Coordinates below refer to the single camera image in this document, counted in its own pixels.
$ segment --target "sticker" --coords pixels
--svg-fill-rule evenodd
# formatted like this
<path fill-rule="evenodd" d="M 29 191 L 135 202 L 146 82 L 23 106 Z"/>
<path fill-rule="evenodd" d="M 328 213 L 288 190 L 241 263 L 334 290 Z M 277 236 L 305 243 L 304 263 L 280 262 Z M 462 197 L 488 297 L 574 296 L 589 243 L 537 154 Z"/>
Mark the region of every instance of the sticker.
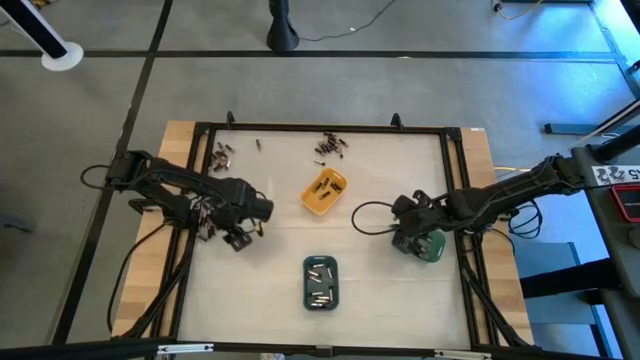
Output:
<path fill-rule="evenodd" d="M 640 181 L 640 165 L 592 166 L 591 169 L 598 185 L 615 185 Z"/>

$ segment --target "white tabletop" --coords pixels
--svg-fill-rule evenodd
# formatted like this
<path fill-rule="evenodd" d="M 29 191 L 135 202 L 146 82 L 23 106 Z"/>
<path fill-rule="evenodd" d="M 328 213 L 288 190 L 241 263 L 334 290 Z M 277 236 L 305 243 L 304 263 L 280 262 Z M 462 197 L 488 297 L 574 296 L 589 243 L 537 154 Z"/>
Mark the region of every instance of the white tabletop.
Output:
<path fill-rule="evenodd" d="M 240 252 L 222 240 L 198 240 L 180 324 L 181 340 L 219 342 L 469 349 L 453 236 L 439 262 L 400 253 L 392 234 L 353 229 L 353 209 L 369 200 L 389 203 L 422 189 L 446 192 L 435 135 L 337 134 L 349 143 L 344 159 L 313 151 L 319 133 L 218 131 L 216 142 L 236 149 L 229 171 L 273 200 L 265 236 Z M 256 148 L 260 139 L 262 151 Z M 348 181 L 322 217 L 300 202 L 318 176 L 321 159 Z M 356 218 L 370 231 L 393 222 L 390 209 L 371 206 Z M 331 255 L 340 269 L 340 304 L 329 312 L 303 306 L 302 262 Z"/>

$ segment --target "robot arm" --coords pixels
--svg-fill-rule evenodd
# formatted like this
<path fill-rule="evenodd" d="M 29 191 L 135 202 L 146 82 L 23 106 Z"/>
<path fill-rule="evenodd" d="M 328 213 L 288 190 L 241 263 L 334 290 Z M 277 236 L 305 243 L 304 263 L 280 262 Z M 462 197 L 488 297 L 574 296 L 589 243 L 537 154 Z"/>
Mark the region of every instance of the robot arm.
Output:
<path fill-rule="evenodd" d="M 163 185 L 195 193 L 211 209 L 208 220 L 227 232 L 224 239 L 236 251 L 252 240 L 241 228 L 245 219 L 268 221 L 273 202 L 257 197 L 258 192 L 242 179 L 216 179 L 173 165 L 145 151 L 127 151 L 114 159 L 107 173 L 107 186 L 118 191 L 136 191 L 145 199 L 129 204 L 142 213 L 150 206 L 162 209 L 165 221 L 181 228 L 198 226 L 199 212 L 192 211 L 192 200 L 176 195 Z"/>
<path fill-rule="evenodd" d="M 435 230 L 484 232 L 500 214 L 540 196 L 573 194 L 583 182 L 573 159 L 557 155 L 547 157 L 529 172 L 482 189 L 455 190 L 433 199 L 418 190 L 413 195 L 416 201 L 402 195 L 391 212 L 400 221 L 396 232 L 403 237 Z"/>

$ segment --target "gray floor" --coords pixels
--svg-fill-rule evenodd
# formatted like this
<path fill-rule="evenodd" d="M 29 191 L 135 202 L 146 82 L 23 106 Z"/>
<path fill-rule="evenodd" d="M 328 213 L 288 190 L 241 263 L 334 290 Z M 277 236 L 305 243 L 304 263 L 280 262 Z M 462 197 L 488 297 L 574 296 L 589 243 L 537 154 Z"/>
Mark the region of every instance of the gray floor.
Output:
<path fill-rule="evenodd" d="M 43 15 L 86 49 L 146 50 L 162 3 L 59 0 Z M 299 0 L 292 2 L 291 17 L 301 36 L 314 38 L 366 23 L 384 3 Z M 161 49 L 264 50 L 266 4 L 176 0 Z M 505 11 L 523 8 L 510 4 Z M 616 19 L 614 37 L 635 61 L 640 40 L 628 19 L 619 20 L 619 4 L 601 0 L 596 9 L 607 26 Z M 0 28 L 0 49 L 24 48 L 32 46 Z M 399 0 L 358 34 L 302 42 L 300 49 L 608 51 L 584 5 L 543 5 L 506 22 L 491 12 L 489 0 Z M 37 225 L 31 235 L 0 229 L 0 347 L 47 341 L 97 196 L 80 185 L 79 172 L 108 161 L 141 66 L 142 59 L 92 58 L 54 74 L 36 59 L 0 58 L 0 213 Z M 541 134 L 544 123 L 597 124 L 632 99 L 617 66 L 607 61 L 157 59 L 129 148 L 155 152 L 167 121 L 221 121 L 228 110 L 243 122 L 355 124 L 387 124 L 398 112 L 408 125 L 485 127 L 495 163 L 522 166 L 576 140 Z M 108 337 L 108 295 L 139 221 L 127 200 L 113 200 L 72 341 Z M 545 227 L 539 241 L 574 241 L 583 262 L 606 256 L 584 196 L 540 204 Z M 580 221 L 563 221 L 567 209 Z"/>

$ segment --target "orange tray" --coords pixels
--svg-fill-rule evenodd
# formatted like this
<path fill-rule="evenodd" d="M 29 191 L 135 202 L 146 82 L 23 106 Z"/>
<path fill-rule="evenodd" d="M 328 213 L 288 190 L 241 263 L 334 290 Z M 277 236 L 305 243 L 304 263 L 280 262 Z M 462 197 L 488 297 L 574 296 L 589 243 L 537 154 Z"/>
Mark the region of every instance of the orange tray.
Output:
<path fill-rule="evenodd" d="M 338 192 L 331 186 L 332 183 L 341 187 L 342 190 Z M 334 169 L 326 168 L 322 170 L 320 175 L 309 185 L 307 190 L 300 194 L 300 200 L 302 200 L 304 206 L 311 210 L 311 212 L 322 216 L 331 209 L 345 190 L 347 190 L 347 179 Z"/>

